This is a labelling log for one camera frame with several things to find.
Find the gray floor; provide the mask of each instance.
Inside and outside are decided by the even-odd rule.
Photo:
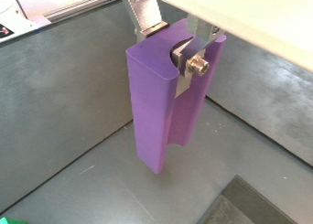
[[[130,123],[6,215],[30,224],[197,223],[236,175],[312,223],[312,168],[206,101],[193,141],[170,146],[161,175],[137,159]]]

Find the metal bracket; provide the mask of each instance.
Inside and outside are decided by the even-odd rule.
[[[182,76],[189,77],[190,73],[202,76],[209,69],[209,62],[204,60],[206,47],[225,31],[197,16],[189,15],[188,20],[189,31],[196,34],[196,37],[173,51],[171,58]]]
[[[162,20],[157,0],[123,0],[123,2],[135,25],[138,42],[169,27]]]

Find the gray surface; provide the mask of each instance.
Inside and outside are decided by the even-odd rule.
[[[296,224],[266,197],[236,176],[198,224]]]
[[[205,214],[205,216],[201,218],[197,224],[229,224],[229,223],[254,224],[252,220],[248,218],[248,216],[236,207],[236,205],[224,196],[218,196],[217,200],[214,201],[209,209],[209,213]]]
[[[169,147],[161,175],[135,156],[129,124],[6,215],[32,224],[192,224],[236,175],[312,223],[312,168],[206,101],[193,141]]]
[[[0,48],[0,211],[131,120],[134,43],[117,4]]]
[[[313,73],[228,39],[209,97],[313,165]]]

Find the purple block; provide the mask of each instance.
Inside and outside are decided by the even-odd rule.
[[[163,169],[167,144],[185,145],[201,111],[226,36],[206,49],[209,72],[193,75],[192,87],[175,98],[178,68],[170,59],[177,43],[193,34],[186,19],[127,49],[138,157],[157,174]]]

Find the green object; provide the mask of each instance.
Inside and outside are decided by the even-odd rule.
[[[24,221],[20,220],[12,220],[8,218],[2,218],[0,219],[0,224],[27,224]]]

